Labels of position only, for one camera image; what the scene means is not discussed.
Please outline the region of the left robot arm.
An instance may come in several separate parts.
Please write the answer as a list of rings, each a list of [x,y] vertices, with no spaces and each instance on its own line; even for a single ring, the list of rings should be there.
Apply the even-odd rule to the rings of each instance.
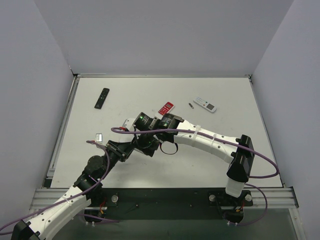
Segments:
[[[104,151],[92,156],[82,174],[55,203],[16,220],[12,240],[51,240],[58,231],[89,205],[103,201],[102,180],[117,162],[129,158],[135,145],[130,142],[109,141],[107,145],[88,140]]]

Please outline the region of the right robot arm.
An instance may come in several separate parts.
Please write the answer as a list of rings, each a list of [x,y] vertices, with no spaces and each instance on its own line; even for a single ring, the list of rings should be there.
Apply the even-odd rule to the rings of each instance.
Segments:
[[[240,197],[245,183],[249,181],[255,154],[252,140],[247,135],[220,135],[170,113],[162,118],[151,118],[142,112],[129,129],[140,132],[137,144],[142,149],[150,150],[155,143],[170,142],[188,145],[222,159],[229,164],[225,187],[227,195]]]

